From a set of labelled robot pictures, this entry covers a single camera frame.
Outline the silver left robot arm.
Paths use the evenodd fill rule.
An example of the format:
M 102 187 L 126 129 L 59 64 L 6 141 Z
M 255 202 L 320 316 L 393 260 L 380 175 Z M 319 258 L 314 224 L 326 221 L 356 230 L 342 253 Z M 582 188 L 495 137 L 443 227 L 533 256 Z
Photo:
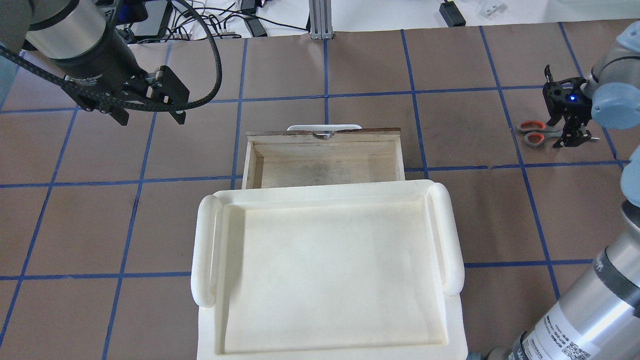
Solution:
M 105 12 L 91 0 L 3 0 L 1 45 L 29 43 L 64 74 L 63 91 L 87 112 L 125 126 L 125 105 L 182 105 L 190 92 L 169 68 L 145 71 Z

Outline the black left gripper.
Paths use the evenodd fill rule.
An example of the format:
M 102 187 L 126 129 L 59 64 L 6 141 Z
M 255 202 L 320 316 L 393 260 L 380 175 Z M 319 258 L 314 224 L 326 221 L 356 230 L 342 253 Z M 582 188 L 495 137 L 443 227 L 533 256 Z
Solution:
M 84 54 L 60 59 L 59 68 L 64 71 L 62 89 L 83 110 L 108 114 L 121 126 L 128 125 L 128 110 L 107 99 L 140 105 L 145 112 L 189 101 L 189 89 L 169 66 L 144 70 L 114 28 L 108 29 L 98 44 Z M 185 125 L 185 110 L 169 114 L 178 125 Z

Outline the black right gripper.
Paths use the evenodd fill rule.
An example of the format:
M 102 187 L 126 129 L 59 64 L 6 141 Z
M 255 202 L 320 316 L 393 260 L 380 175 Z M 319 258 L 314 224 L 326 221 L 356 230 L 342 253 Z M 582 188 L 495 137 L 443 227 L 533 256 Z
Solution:
M 557 128 L 563 120 L 567 127 L 552 134 L 556 139 L 552 147 L 578 147 L 590 141 L 592 133 L 586 126 L 592 120 L 592 100 L 583 92 L 588 80 L 583 77 L 554 80 L 550 64 L 546 64 L 543 73 L 545 83 L 542 85 L 542 98 L 550 117 L 546 125 Z

